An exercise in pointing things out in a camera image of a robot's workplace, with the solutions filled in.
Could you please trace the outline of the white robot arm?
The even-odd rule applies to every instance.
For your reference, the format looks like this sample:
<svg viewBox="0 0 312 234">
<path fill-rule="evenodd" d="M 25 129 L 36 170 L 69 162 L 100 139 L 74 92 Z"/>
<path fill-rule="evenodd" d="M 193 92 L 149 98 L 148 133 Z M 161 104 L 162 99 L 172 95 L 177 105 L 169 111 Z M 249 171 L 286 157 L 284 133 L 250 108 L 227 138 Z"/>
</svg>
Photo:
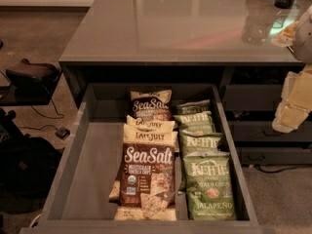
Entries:
<svg viewBox="0 0 312 234">
<path fill-rule="evenodd" d="M 312 111 L 312 6 L 279 33 L 271 43 L 287 47 L 305 66 L 299 73 L 290 71 L 285 78 L 272 128 L 280 133 L 296 130 Z"/>
</svg>

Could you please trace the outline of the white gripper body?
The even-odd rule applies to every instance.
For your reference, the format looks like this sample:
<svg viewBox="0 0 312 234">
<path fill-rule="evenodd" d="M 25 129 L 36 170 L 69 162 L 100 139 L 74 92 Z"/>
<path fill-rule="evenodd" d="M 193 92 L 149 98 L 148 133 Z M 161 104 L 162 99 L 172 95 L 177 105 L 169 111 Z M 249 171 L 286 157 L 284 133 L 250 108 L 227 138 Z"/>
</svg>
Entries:
<svg viewBox="0 0 312 234">
<path fill-rule="evenodd" d="M 312 74 L 312 65 L 311 64 L 306 64 L 303 69 L 301 71 L 304 71 L 304 72 L 310 72 Z M 287 126 L 284 126 L 281 124 L 281 121 L 280 121 L 280 116 L 281 116 L 281 111 L 282 111 L 282 108 L 285 106 L 285 105 L 289 105 L 291 107 L 296 107 L 294 105 L 291 105 L 289 104 L 288 102 L 288 98 L 290 96 L 290 93 L 292 91 L 292 88 L 293 88 L 293 83 L 294 83 L 294 78 L 297 76 L 298 73 L 294 73 L 294 72 L 289 72 L 286 79 L 285 79 L 285 82 L 284 82 L 284 85 L 283 85 L 283 88 L 282 88 L 282 93 L 281 93 L 281 98 L 282 98 L 282 101 L 279 103 L 277 109 L 276 109 L 276 112 L 275 112 L 275 118 L 272 122 L 272 128 L 277 131 L 277 132 L 280 132 L 280 133 L 290 133 L 296 129 L 292 129 L 290 127 L 287 127 Z M 308 112 L 308 116 L 309 116 L 309 113 L 312 111 L 309 111 L 309 110 L 305 110 L 303 108 L 300 108 L 301 110 L 304 110 L 304 111 L 307 111 Z"/>
</svg>

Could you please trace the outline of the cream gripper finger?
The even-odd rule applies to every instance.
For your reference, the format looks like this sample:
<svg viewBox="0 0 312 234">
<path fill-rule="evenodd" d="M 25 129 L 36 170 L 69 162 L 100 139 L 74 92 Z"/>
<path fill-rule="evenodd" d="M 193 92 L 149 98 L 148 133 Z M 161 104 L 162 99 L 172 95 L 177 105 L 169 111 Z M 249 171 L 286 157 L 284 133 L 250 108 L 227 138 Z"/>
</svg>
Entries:
<svg viewBox="0 0 312 234">
<path fill-rule="evenodd" d="M 294 78 L 288 102 L 305 110 L 312 110 L 312 74 L 301 71 Z"/>
<path fill-rule="evenodd" d="M 280 121 L 281 124 L 292 129 L 297 129 L 308 117 L 308 112 L 297 107 L 285 105 L 282 108 Z"/>
</svg>

